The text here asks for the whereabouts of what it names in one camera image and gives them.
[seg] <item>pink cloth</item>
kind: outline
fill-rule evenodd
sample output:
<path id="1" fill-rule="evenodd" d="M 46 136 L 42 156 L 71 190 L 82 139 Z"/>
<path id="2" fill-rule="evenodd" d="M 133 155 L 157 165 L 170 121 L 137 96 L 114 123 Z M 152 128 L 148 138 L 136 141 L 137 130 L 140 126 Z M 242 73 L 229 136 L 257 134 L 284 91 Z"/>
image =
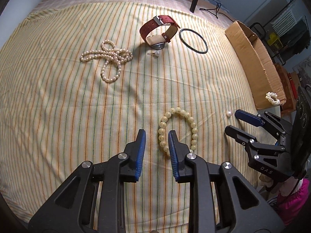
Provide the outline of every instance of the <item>pink cloth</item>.
<path id="1" fill-rule="evenodd" d="M 298 192 L 292 194 L 290 197 L 281 196 L 277 197 L 278 210 L 277 213 L 283 220 L 285 226 L 289 225 L 293 218 L 298 215 L 300 209 L 308 199 L 308 186 L 309 181 L 304 179 L 301 188 Z"/>

